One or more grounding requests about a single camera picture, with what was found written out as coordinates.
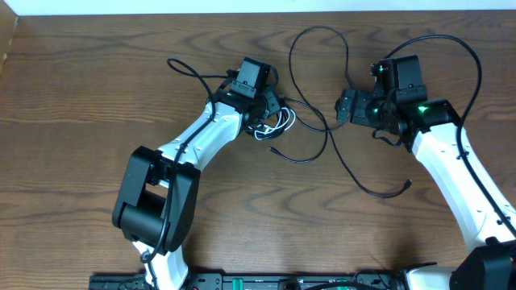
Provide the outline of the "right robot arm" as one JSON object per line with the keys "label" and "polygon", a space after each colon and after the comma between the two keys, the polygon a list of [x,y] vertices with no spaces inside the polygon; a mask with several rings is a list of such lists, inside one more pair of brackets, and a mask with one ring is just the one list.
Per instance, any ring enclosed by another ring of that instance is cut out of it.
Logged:
{"label": "right robot arm", "polygon": [[428,100],[416,55],[371,67],[373,91],[346,89],[337,119],[396,135],[431,174],[459,225],[468,255],[457,267],[425,263],[401,271],[394,289],[513,289],[515,237],[504,224],[515,209],[505,199],[459,128],[446,99]]}

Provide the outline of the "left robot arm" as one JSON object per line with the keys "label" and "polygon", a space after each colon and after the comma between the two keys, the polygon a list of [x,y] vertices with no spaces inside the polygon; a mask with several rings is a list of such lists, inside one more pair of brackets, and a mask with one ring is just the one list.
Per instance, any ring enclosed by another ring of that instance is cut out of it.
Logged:
{"label": "left robot arm", "polygon": [[194,219],[200,175],[229,142],[279,113],[278,75],[270,64],[246,57],[222,84],[207,91],[201,115],[156,150],[135,149],[124,172],[112,223],[131,241],[145,267],[135,280],[144,289],[179,289],[189,269],[182,252]]}

